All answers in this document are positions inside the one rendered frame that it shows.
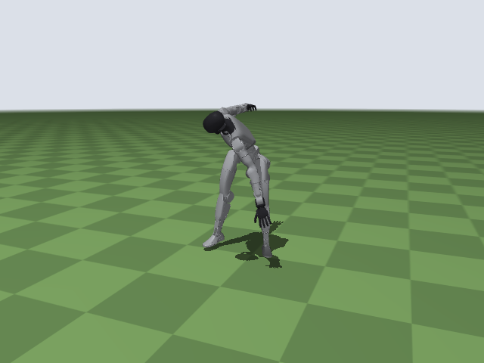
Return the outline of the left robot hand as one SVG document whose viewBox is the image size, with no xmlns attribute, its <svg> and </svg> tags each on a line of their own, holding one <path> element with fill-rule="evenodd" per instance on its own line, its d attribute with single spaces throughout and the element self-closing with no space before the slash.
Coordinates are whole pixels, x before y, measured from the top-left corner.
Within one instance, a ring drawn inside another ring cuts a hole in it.
<svg viewBox="0 0 484 363">
<path fill-rule="evenodd" d="M 256 203 L 256 207 L 258 209 L 256 210 L 254 222 L 256 223 L 256 219 L 257 219 L 257 216 L 258 216 L 258 218 L 259 218 L 259 227 L 260 228 L 262 227 L 261 226 L 261 219 L 262 219 L 262 225 L 265 228 L 265 223 L 268 226 L 267 218 L 268 218 L 268 221 L 269 221 L 270 225 L 271 225 L 271 220 L 270 220 L 270 218 L 268 216 L 267 209 L 264 207 L 265 206 L 265 200 L 264 200 L 264 198 L 262 198 L 262 199 L 263 199 L 263 204 L 257 205 L 257 203 Z M 256 199 L 255 199 L 255 202 L 256 202 Z M 267 218 L 266 218 L 266 216 L 267 216 Z M 263 218 L 265 218 L 265 223 L 264 223 L 264 219 Z"/>
</svg>

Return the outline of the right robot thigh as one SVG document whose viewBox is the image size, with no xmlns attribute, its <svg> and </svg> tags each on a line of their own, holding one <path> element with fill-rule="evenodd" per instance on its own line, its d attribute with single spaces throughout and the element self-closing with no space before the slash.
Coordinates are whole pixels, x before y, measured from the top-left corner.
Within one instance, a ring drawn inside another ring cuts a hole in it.
<svg viewBox="0 0 484 363">
<path fill-rule="evenodd" d="M 237 163 L 240 162 L 240 158 L 233 150 L 227 153 L 219 182 L 219 193 L 223 194 L 225 203 L 230 203 L 234 199 L 234 193 L 230 191 L 230 188 L 237 171 Z"/>
</svg>

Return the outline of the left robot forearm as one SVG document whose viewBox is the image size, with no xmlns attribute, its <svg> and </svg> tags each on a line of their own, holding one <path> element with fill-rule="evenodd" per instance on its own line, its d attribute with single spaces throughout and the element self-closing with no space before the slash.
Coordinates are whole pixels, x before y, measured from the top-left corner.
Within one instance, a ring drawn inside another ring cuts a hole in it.
<svg viewBox="0 0 484 363">
<path fill-rule="evenodd" d="M 260 190 L 261 184 L 260 184 L 260 177 L 257 171 L 254 168 L 251 168 L 247 172 L 248 176 L 250 177 L 250 184 L 253 189 L 253 195 L 256 198 L 256 203 L 257 205 L 263 204 L 263 199 L 262 199 L 262 191 Z"/>
</svg>

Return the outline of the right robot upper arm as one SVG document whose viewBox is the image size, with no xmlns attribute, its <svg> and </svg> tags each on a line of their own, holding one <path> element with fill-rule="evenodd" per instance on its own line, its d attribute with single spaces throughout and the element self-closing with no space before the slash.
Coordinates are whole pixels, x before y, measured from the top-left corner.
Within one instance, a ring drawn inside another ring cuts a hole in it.
<svg viewBox="0 0 484 363">
<path fill-rule="evenodd" d="M 232 116 L 236 116 L 237 115 L 237 108 L 234 107 L 234 108 L 230 108 L 230 107 L 221 107 L 219 110 L 219 112 L 221 112 L 223 114 L 223 116 L 225 114 L 230 114 Z"/>
</svg>

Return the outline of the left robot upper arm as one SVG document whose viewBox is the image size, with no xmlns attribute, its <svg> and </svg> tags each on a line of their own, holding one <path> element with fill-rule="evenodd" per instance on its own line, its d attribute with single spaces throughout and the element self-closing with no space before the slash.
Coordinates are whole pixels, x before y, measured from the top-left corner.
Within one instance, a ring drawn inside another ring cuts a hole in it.
<svg viewBox="0 0 484 363">
<path fill-rule="evenodd" d="M 247 172 L 251 168 L 254 168 L 258 173 L 258 170 L 257 170 L 252 158 L 250 157 L 249 153 L 247 152 L 247 147 L 244 144 L 244 142 L 242 140 L 240 140 L 239 138 L 235 138 L 231 141 L 231 144 L 232 144 L 233 151 L 238 155 L 241 162 L 247 167 L 247 171 L 246 171 L 247 178 L 250 178 L 248 176 Z"/>
</svg>

